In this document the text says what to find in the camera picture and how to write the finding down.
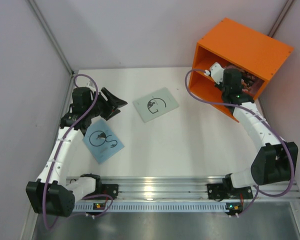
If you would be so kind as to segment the pink Shakespeare story book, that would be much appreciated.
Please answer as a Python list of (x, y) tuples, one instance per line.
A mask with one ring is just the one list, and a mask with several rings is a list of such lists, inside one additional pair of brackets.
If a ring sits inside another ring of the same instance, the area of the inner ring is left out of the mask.
[(258, 90), (264, 83), (264, 81), (259, 77), (236, 65), (228, 64), (225, 68), (236, 69), (241, 72), (241, 84), (243, 85), (242, 91), (252, 96), (255, 96), (257, 94)]

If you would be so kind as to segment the light blue booklet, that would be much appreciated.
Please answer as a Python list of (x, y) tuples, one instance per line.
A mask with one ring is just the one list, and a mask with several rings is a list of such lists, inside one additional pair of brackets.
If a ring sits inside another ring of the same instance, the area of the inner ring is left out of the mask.
[(88, 127), (83, 142), (98, 164), (103, 164), (124, 148), (121, 140), (103, 119)]

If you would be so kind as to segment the pale green Gatsby book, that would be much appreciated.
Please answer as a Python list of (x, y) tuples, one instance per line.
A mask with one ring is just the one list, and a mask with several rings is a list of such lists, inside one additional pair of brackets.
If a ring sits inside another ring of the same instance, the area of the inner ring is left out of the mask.
[(140, 97), (132, 103), (144, 123), (179, 107), (178, 102), (166, 87)]

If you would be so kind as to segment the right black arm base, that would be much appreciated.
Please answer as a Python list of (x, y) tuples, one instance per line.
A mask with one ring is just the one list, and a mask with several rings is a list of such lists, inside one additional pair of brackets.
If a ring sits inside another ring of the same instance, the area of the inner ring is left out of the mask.
[(208, 199), (216, 202), (230, 199), (228, 190), (222, 183), (209, 183), (206, 185)]

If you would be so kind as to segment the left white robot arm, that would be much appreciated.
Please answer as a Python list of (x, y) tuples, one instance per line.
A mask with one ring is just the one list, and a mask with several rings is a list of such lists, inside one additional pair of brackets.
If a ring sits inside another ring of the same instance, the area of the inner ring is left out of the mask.
[(106, 196), (99, 175), (82, 173), (76, 181), (67, 184), (67, 174), (92, 119), (101, 117), (107, 121), (119, 114), (120, 108), (127, 104), (105, 87), (100, 92), (92, 87), (76, 87), (73, 90), (72, 102), (60, 120), (50, 157), (37, 179), (26, 185), (25, 191), (35, 213), (68, 217), (79, 200)]

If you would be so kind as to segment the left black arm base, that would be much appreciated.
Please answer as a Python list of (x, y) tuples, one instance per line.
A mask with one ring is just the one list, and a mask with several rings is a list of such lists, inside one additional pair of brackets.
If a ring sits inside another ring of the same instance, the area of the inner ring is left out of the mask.
[(102, 183), (101, 186), (98, 188), (97, 193), (109, 195), (115, 200), (119, 194), (119, 185)]

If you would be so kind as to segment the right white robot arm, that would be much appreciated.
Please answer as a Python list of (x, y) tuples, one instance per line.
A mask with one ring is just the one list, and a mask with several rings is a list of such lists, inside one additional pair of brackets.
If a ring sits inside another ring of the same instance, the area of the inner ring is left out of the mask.
[(285, 142), (270, 130), (253, 97), (243, 91), (242, 73), (238, 69), (224, 69), (216, 63), (210, 71), (215, 86), (221, 90), (222, 101), (243, 126), (257, 150), (256, 157), (248, 168), (227, 174), (223, 178), (224, 188), (232, 191), (291, 180), (297, 163), (297, 145)]

